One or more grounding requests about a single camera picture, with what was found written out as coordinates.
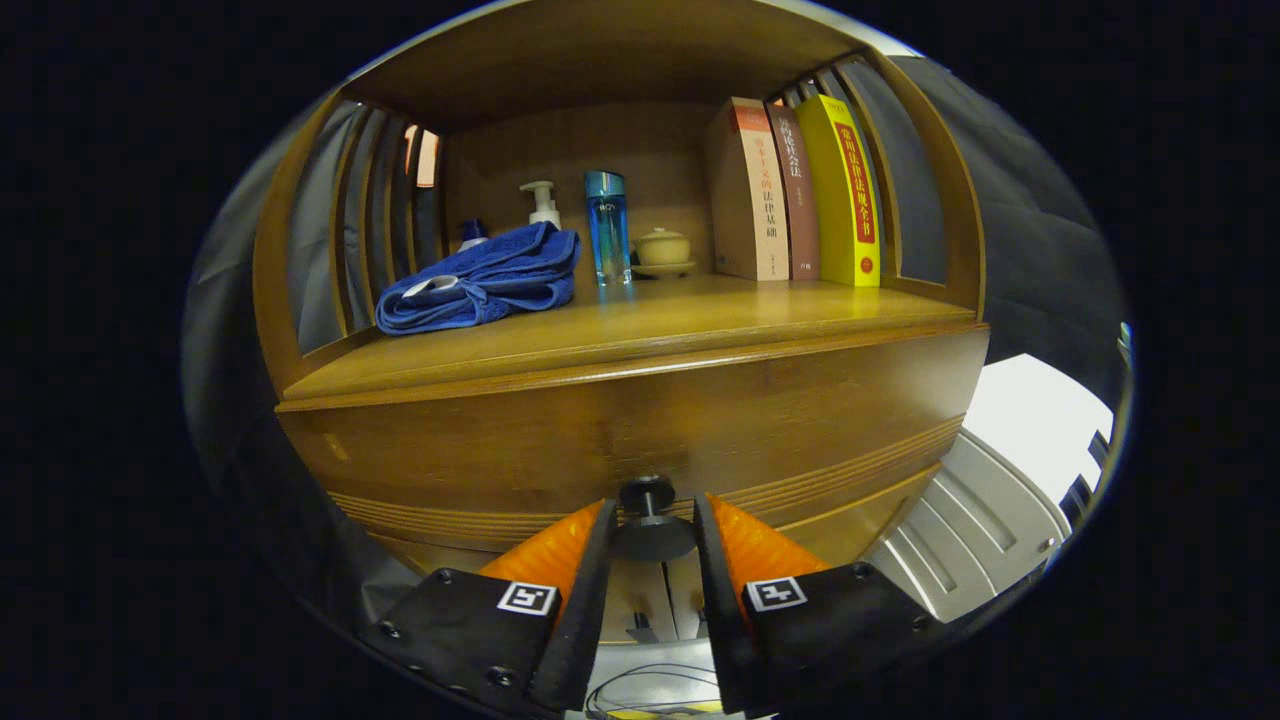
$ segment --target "blue towel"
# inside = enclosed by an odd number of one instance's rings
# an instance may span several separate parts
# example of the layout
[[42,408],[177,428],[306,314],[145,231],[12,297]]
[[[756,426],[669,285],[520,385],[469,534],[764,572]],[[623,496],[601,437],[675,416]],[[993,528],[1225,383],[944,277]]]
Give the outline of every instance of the blue towel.
[[520,310],[559,307],[573,297],[580,251],[576,232],[549,222],[490,238],[388,287],[378,299],[378,328],[387,334],[470,328]]

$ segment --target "cable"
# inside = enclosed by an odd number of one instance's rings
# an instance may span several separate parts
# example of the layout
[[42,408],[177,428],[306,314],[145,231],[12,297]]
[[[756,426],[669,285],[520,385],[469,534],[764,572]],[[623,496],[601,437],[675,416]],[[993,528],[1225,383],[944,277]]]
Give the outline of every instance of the cable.
[[[599,715],[594,715],[594,716],[589,716],[589,717],[599,717],[602,720],[605,720],[605,719],[609,717],[609,712],[614,712],[614,711],[618,711],[618,710],[645,710],[645,708],[653,707],[655,705],[678,705],[678,706],[685,706],[685,705],[694,705],[696,702],[719,702],[719,698],[718,697],[704,697],[704,698],[698,698],[698,700],[686,700],[686,701],[682,701],[682,702],[641,702],[641,703],[637,703],[637,705],[623,705],[622,707],[611,707],[609,710],[600,710],[600,711],[598,711]],[[654,711],[654,712],[657,712],[658,715],[666,715],[666,712],[660,712],[660,711]]]
[[[620,674],[609,678],[608,680],[604,680],[599,685],[596,685],[595,689],[591,691],[588,694],[586,702],[584,703],[584,710],[586,710],[588,715],[591,716],[591,717],[594,717],[594,719],[602,719],[603,720],[603,719],[608,717],[608,711],[605,711],[604,708],[600,707],[600,700],[602,700],[600,698],[600,691],[603,691],[611,683],[613,683],[616,680],[621,680],[622,678],[626,678],[628,675],[671,675],[671,676],[675,676],[675,678],[684,678],[686,680],[694,680],[694,682],[698,682],[698,683],[707,683],[709,685],[719,687],[718,683],[716,683],[713,680],[707,680],[704,678],[695,678],[692,675],[684,675],[681,673],[671,673],[671,671],[666,671],[666,670],[649,670],[650,667],[681,667],[681,669],[685,669],[685,670],[696,670],[699,673],[712,673],[712,674],[716,673],[714,670],[708,670],[707,667],[698,667],[695,665],[685,665],[685,664],[681,664],[681,662],[648,662],[645,665],[639,665],[636,667],[632,667],[632,669],[630,669],[630,670],[627,670],[625,673],[620,673]],[[609,705],[620,705],[620,703],[609,701],[609,700],[604,700],[604,702],[607,702]],[[613,710],[631,710],[631,708],[639,708],[639,707],[653,707],[653,706],[659,706],[659,705],[686,705],[686,703],[690,703],[690,702],[712,702],[712,701],[691,700],[691,701],[681,701],[681,702],[653,702],[653,703],[640,703],[640,705],[635,705],[635,706],[620,706],[620,707],[614,707]]]
[[[596,685],[595,689],[591,691],[591,693],[588,696],[586,703],[585,703],[585,708],[586,710],[591,710],[591,706],[594,705],[595,706],[595,711],[598,714],[603,714],[604,710],[600,708],[600,703],[599,703],[600,691],[603,691],[608,684],[611,684],[611,683],[613,683],[616,680],[621,680],[622,678],[626,678],[628,675],[673,675],[673,676],[677,676],[677,678],[685,678],[685,679],[689,679],[689,680],[695,680],[695,682],[707,683],[707,684],[710,684],[710,685],[719,687],[717,683],[710,682],[710,680],[705,680],[703,678],[694,678],[691,675],[681,675],[678,673],[668,673],[668,671],[662,671],[662,670],[648,670],[649,667],[682,667],[682,669],[687,669],[687,670],[696,670],[699,673],[713,673],[713,674],[716,673],[714,670],[708,670],[705,667],[698,667],[698,666],[694,666],[694,665],[684,665],[684,664],[680,664],[680,662],[648,662],[645,665],[639,665],[636,667],[626,670],[625,673],[620,673],[620,674],[609,678],[608,680],[604,680],[599,685]],[[611,705],[618,705],[618,703],[608,701],[608,700],[605,702],[609,702]]]

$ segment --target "gray fabric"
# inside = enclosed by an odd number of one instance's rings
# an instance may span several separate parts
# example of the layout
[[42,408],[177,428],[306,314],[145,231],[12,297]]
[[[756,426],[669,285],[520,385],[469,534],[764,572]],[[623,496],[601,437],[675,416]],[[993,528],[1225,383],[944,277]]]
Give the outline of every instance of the gray fabric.
[[932,60],[893,61],[946,120],[973,177],[987,245],[987,363],[1030,354],[1115,410],[1124,378],[1116,338],[1129,318],[1084,199],[998,105]]

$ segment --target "red label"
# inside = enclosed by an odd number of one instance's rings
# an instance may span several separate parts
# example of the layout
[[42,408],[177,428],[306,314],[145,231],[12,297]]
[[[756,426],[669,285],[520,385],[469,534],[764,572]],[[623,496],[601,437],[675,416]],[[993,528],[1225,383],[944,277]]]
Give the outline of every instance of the red label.
[[[836,135],[840,136],[840,149],[844,151],[849,181],[854,184],[854,240],[874,243],[876,228],[868,222],[870,218],[870,199],[867,191],[870,191],[870,187],[863,184],[863,178],[867,176],[867,160],[863,158],[861,149],[858,147],[858,137],[854,136],[854,128],[844,123],[832,124],[836,126]],[[859,223],[859,218],[867,218],[867,220]],[[863,270],[870,272],[865,263],[863,264]]]

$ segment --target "yellow book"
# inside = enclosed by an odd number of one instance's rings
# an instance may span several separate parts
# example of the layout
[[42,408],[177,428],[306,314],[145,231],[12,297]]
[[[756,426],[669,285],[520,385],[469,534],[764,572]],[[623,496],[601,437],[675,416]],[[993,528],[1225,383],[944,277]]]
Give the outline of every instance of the yellow book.
[[849,106],[826,95],[801,102],[796,119],[809,151],[820,277],[855,287],[879,287],[884,231],[867,137]]

